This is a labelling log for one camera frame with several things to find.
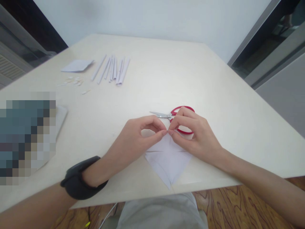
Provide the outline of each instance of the right hand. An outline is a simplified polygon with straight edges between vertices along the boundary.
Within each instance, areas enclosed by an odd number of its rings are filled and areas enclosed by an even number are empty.
[[[183,138],[175,129],[185,126],[194,132],[191,140]],[[175,143],[200,160],[216,166],[225,149],[222,148],[207,120],[186,107],[181,107],[168,128]]]

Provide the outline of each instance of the smartwatch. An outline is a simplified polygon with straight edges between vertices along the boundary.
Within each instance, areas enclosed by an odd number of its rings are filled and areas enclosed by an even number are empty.
[[[69,168],[60,186],[64,187],[74,199],[85,200],[93,197],[106,186],[108,181],[98,187],[91,187],[83,180],[82,172],[99,159],[99,156],[94,156]]]

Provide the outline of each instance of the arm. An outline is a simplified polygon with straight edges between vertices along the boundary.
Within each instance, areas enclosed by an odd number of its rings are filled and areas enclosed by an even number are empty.
[[[174,131],[179,125],[194,132],[192,140],[187,140]],[[168,132],[174,142],[186,151],[237,178],[286,220],[296,226],[305,227],[305,192],[285,179],[223,149],[206,119],[187,108],[181,108]]]
[[[142,129],[151,129],[156,134],[143,138]],[[84,181],[92,187],[104,183],[137,160],[166,133],[164,124],[154,115],[129,120],[108,152],[82,173]],[[0,228],[49,229],[76,201],[57,183],[2,212]]]

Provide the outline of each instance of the wooden floor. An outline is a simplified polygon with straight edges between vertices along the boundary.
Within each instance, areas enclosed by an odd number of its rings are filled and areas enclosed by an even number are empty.
[[[289,182],[305,191],[305,177],[289,178]],[[193,192],[197,207],[204,210],[209,229],[296,228],[244,185]],[[69,210],[51,229],[98,229],[113,204]],[[110,215],[124,207],[119,203]]]

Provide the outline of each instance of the red scissors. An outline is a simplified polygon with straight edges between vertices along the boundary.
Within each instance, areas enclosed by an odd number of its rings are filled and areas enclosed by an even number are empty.
[[[181,107],[186,107],[187,109],[190,109],[191,111],[195,112],[193,108],[188,107],[188,106],[179,106],[175,109],[173,109],[169,114],[163,114],[163,113],[158,113],[158,112],[152,112],[150,111],[150,113],[153,113],[155,115],[157,115],[158,118],[168,118],[170,122],[172,122],[173,120],[173,116],[175,116],[177,114],[177,112],[175,112],[175,110],[180,109]],[[180,133],[183,134],[193,134],[194,132],[185,132],[183,130],[178,129],[177,131],[179,131]]]

